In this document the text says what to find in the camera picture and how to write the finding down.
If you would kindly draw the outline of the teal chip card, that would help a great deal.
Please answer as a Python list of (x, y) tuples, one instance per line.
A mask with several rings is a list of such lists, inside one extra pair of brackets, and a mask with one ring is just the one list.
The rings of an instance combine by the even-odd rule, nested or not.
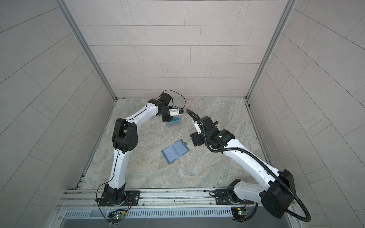
[(180, 121), (180, 117), (179, 116), (174, 116), (173, 117), (173, 121), (174, 122), (179, 122)]

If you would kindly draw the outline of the blue-grey card holder wallet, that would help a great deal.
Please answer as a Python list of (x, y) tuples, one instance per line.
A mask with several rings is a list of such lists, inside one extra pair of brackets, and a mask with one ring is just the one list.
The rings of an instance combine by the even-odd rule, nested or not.
[(171, 164), (189, 151), (190, 150), (187, 146), (187, 143), (180, 139), (174, 142), (172, 145), (163, 149), (161, 153), (166, 159), (167, 163)]

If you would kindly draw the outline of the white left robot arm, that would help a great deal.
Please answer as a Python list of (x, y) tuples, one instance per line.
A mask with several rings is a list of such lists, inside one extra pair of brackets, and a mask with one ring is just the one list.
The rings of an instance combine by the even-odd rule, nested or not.
[(120, 206), (127, 201), (125, 175), (131, 152), (138, 144), (138, 129), (154, 116), (161, 116), (164, 123), (183, 114), (183, 108), (173, 105), (172, 97), (163, 92), (157, 99), (150, 99), (145, 106), (126, 119), (116, 120), (112, 134), (114, 148), (113, 166), (109, 181), (103, 184), (102, 196), (96, 198), (101, 206)]

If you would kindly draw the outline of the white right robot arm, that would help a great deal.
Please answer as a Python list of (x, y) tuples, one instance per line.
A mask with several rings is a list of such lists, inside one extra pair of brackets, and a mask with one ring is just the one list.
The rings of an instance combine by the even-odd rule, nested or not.
[(217, 122), (210, 117), (192, 116), (196, 132), (190, 137), (195, 146), (205, 144), (214, 153), (222, 153), (233, 159), (246, 170), (258, 183), (256, 187), (246, 187), (240, 180), (235, 180), (229, 187), (232, 202), (250, 200), (261, 203), (274, 217), (282, 218), (296, 193), (293, 175), (288, 170), (280, 171), (252, 154), (243, 144), (226, 129), (219, 130)]

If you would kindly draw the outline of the teal VIP card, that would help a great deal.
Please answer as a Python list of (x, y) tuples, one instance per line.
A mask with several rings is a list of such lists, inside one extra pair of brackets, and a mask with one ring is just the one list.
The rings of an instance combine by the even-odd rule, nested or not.
[(180, 121), (179, 122), (170, 121), (166, 123), (166, 126), (176, 126), (176, 125), (180, 125)]

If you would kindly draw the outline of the white vent grille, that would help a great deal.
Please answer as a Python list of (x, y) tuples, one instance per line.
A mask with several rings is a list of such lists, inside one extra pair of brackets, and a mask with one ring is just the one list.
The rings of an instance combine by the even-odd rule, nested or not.
[[(107, 218), (113, 210), (68, 210), (66, 219), (103, 219)], [(137, 208), (130, 209), (125, 218), (146, 219), (146, 218), (213, 218), (232, 217), (232, 211), (226, 207), (208, 208)]]

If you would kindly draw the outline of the right circuit board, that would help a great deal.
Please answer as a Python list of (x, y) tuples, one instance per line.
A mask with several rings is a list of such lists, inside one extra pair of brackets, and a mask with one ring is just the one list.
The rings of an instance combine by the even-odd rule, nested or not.
[(237, 221), (237, 222), (244, 222), (248, 216), (246, 208), (232, 207), (231, 211), (232, 211), (232, 216), (233, 216), (232, 220)]

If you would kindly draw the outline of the circuit board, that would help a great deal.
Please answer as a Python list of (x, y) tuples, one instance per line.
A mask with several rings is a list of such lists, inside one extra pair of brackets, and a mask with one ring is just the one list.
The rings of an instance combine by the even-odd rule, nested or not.
[(237, 222), (244, 222), (248, 216), (246, 208), (232, 207), (231, 211), (232, 211), (232, 216), (233, 216), (232, 220), (237, 221)]
[(126, 216), (125, 210), (116, 210), (109, 213), (107, 219), (111, 224), (117, 224)]

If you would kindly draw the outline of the left circuit board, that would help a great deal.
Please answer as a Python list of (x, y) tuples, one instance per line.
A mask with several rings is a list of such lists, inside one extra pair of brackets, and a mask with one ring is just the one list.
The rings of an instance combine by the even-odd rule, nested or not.
[(126, 216), (125, 210), (116, 210), (109, 213), (107, 219), (111, 224), (117, 224)]

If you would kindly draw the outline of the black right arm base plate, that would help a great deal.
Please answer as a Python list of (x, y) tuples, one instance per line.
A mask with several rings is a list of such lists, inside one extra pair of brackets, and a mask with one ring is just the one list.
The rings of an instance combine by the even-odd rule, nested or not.
[(215, 198), (217, 205), (253, 205), (253, 201), (239, 199), (233, 191), (227, 189), (216, 189), (209, 192), (211, 197)]

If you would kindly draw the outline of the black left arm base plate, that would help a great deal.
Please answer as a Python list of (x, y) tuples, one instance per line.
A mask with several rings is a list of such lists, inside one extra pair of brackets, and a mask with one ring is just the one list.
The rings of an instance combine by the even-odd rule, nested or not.
[(140, 198), (140, 191), (125, 191), (124, 197), (121, 202), (112, 202), (103, 193), (101, 199), (99, 199), (98, 204), (101, 207), (127, 207), (127, 206), (137, 206)]

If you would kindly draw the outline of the left aluminium corner post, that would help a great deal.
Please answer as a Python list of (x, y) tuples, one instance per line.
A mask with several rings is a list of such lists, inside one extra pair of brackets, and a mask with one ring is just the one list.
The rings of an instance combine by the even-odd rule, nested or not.
[(65, 19), (65, 21), (69, 25), (71, 31), (73, 32), (76, 40), (79, 43), (79, 45), (83, 49), (86, 57), (88, 58), (90, 64), (92, 65), (93, 69), (95, 70), (95, 72), (97, 73), (97, 75), (102, 80), (103, 84), (107, 88), (108, 92), (110, 93), (110, 95), (112, 96), (112, 98), (114, 99), (114, 101), (116, 101), (117, 100), (117, 97), (116, 97), (116, 95), (115, 95), (112, 87), (110, 86), (109, 82), (107, 81), (107, 79), (105, 77), (105, 74), (103, 73), (100, 65), (97, 63), (97, 60), (96, 60), (94, 54), (92, 53), (92, 50), (91, 50), (90, 46), (86, 43), (86, 40), (83, 37), (83, 35), (82, 35), (82, 33), (81, 33), (78, 25), (76, 24), (76, 21), (72, 17), (69, 9), (67, 8), (67, 5), (65, 4), (65, 1), (55, 0), (55, 3), (57, 5), (57, 7), (59, 8), (62, 16)]

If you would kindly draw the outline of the aluminium corner post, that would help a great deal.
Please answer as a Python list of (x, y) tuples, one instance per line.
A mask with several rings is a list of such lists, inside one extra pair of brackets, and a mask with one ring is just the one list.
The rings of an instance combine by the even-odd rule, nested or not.
[(109, 82), (107, 81), (107, 79), (105, 77), (105, 74), (103, 73), (100, 65), (97, 63), (97, 60), (96, 60), (94, 54), (92, 53), (92, 50), (91, 50), (90, 46), (86, 43), (86, 40), (83, 37), (83, 35), (82, 35), (82, 33), (81, 33), (78, 25), (76, 24), (76, 21), (72, 17), (69, 9), (67, 8), (67, 5), (65, 4), (65, 1), (55, 0), (55, 3), (57, 5), (57, 7), (59, 8), (62, 16), (65, 19), (65, 21), (69, 25), (71, 31), (73, 32), (76, 40), (79, 43), (79, 45), (83, 49), (86, 57), (88, 58), (90, 64), (92, 65), (93, 69), (95, 70), (95, 72), (97, 73), (97, 75), (102, 80), (103, 84), (107, 88), (108, 92), (110, 93), (110, 95), (112, 96), (112, 98), (114, 99), (114, 101), (116, 101), (117, 100), (117, 97), (116, 97), (116, 95), (115, 95), (112, 87), (110, 86)]
[(263, 73), (263, 71), (265, 69), (265, 66), (267, 65), (267, 63), (268, 63), (268, 61), (270, 59), (270, 56), (271, 56), (271, 54), (274, 51), (274, 48), (275, 48), (275, 46), (276, 46), (276, 44), (277, 44), (277, 42), (279, 40), (279, 37), (280, 37), (281, 33), (283, 32), (283, 29), (284, 29), (284, 27), (286, 25), (286, 22), (288, 21), (291, 12), (294, 9), (295, 3), (296, 3), (295, 0), (289, 0), (287, 2), (287, 4), (286, 4), (285, 8), (284, 8), (284, 11), (283, 11), (283, 13), (282, 13), (282, 15), (280, 17), (280, 20), (279, 20), (279, 22), (277, 24), (277, 27), (276, 27), (276, 29), (274, 31), (274, 34), (273, 34), (273, 36), (272, 36), (272, 38), (270, 40), (270, 43), (269, 43), (268, 48), (267, 48), (267, 50), (265, 52), (265, 55), (264, 55), (264, 57), (263, 57), (260, 65), (259, 65), (258, 71), (257, 71), (257, 73), (255, 75), (255, 78), (254, 78), (254, 80), (252, 82), (252, 85), (251, 85), (251, 87), (249, 89), (249, 92), (248, 92), (248, 94), (246, 96), (246, 100), (247, 101), (249, 101), (250, 98), (253, 95), (254, 89), (257, 86), (257, 84), (259, 82), (259, 79), (260, 79), (260, 77), (261, 77), (261, 75), (262, 75), (262, 73)]

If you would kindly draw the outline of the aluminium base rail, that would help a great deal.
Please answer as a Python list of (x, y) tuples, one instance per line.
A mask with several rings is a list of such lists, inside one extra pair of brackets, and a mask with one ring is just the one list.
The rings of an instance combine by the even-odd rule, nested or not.
[[(218, 206), (244, 206), (245, 204), (261, 203), (259, 193), (263, 188), (256, 184), (239, 182), (233, 189), (241, 200), (233, 203), (228, 197), (214, 196), (213, 191), (227, 194), (227, 188), (162, 188), (162, 189), (126, 189), (125, 196), (132, 201), (132, 209), (142, 208), (200, 208)], [(67, 190), (57, 209), (97, 209), (97, 198), (102, 190)]]

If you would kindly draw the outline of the right aluminium corner post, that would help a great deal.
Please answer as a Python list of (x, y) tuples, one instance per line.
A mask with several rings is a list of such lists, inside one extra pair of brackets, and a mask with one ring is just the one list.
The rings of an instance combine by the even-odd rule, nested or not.
[(261, 75), (262, 75), (262, 73), (263, 73), (263, 71), (265, 69), (265, 66), (267, 65), (267, 63), (268, 63), (268, 61), (270, 59), (270, 56), (271, 56), (271, 54), (274, 51), (274, 48), (275, 48), (275, 46), (276, 46), (276, 44), (277, 44), (277, 42), (279, 40), (279, 37), (280, 37), (281, 33), (283, 32), (283, 29), (284, 29), (284, 27), (286, 25), (286, 22), (288, 21), (291, 12), (294, 9), (295, 3), (296, 3), (295, 0), (289, 0), (287, 2), (287, 4), (286, 4), (285, 8), (284, 8), (284, 11), (283, 11), (283, 13), (282, 13), (282, 15), (280, 17), (280, 20), (279, 20), (279, 22), (277, 24), (277, 27), (276, 27), (276, 29), (274, 31), (274, 34), (273, 34), (273, 36), (272, 36), (272, 38), (270, 40), (270, 43), (269, 43), (268, 48), (267, 48), (267, 50), (265, 52), (265, 55), (264, 55), (264, 57), (263, 57), (260, 65), (259, 65), (258, 71), (257, 71), (257, 73), (255, 75), (255, 78), (254, 78), (254, 80), (252, 82), (252, 85), (251, 85), (251, 87), (249, 89), (249, 92), (248, 92), (248, 94), (246, 96), (246, 100), (247, 101), (249, 101), (250, 98), (253, 95), (254, 89), (257, 86), (257, 84), (259, 82), (259, 79), (260, 79), (260, 77), (261, 77)]

